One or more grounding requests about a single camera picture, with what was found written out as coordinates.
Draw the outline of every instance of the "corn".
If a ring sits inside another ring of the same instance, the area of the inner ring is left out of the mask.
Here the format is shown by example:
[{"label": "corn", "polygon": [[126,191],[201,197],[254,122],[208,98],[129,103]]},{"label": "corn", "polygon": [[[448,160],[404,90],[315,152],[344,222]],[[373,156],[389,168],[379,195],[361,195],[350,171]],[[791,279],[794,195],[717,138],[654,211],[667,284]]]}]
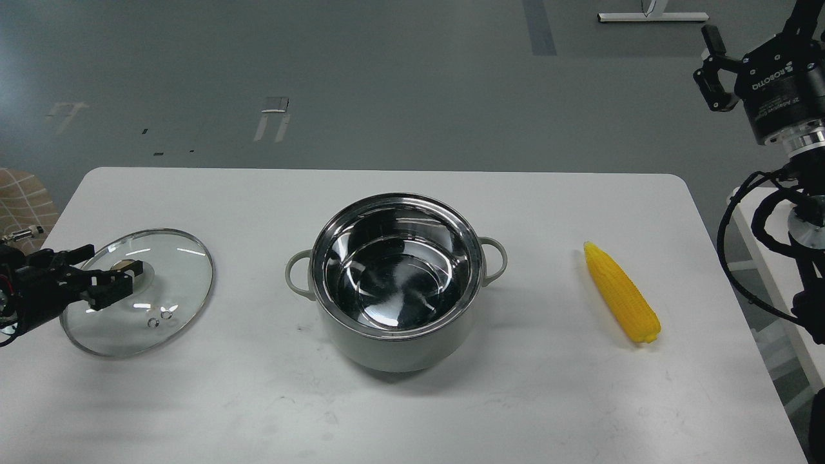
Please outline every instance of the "corn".
[{"label": "corn", "polygon": [[655,340],[662,330],[659,318],[625,271],[590,242],[584,244],[584,257],[590,276],[627,336],[636,343]]}]

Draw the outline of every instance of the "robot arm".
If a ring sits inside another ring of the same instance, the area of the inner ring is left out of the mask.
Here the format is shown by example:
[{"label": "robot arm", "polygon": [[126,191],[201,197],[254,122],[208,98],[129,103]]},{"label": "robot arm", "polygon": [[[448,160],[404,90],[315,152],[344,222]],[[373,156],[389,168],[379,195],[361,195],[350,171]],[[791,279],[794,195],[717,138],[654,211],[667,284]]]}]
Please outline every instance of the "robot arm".
[{"label": "robot arm", "polygon": [[[785,28],[745,54],[727,56],[715,26],[702,27],[708,54],[693,78],[711,111],[730,111],[742,100],[758,144],[782,143],[789,162],[772,173],[754,173],[731,198],[717,236],[717,252],[728,279],[764,310],[805,327],[816,343],[825,343],[825,44],[813,38],[825,0],[798,0]],[[732,92],[719,71],[736,75]],[[724,254],[724,232],[733,209],[754,188],[772,182],[777,191],[754,215],[754,236],[768,249],[797,263],[803,290],[792,315],[760,300],[736,281]],[[795,182],[786,186],[781,182]],[[765,231],[767,217],[782,201],[794,204],[788,243]]]},{"label": "robot arm", "polygon": [[109,271],[82,271],[74,265],[94,256],[92,245],[24,255],[6,243],[36,233],[35,228],[0,237],[0,332],[17,337],[58,317],[66,306],[85,300],[101,310],[132,294],[132,279],[143,273],[143,262],[121,261]]}]

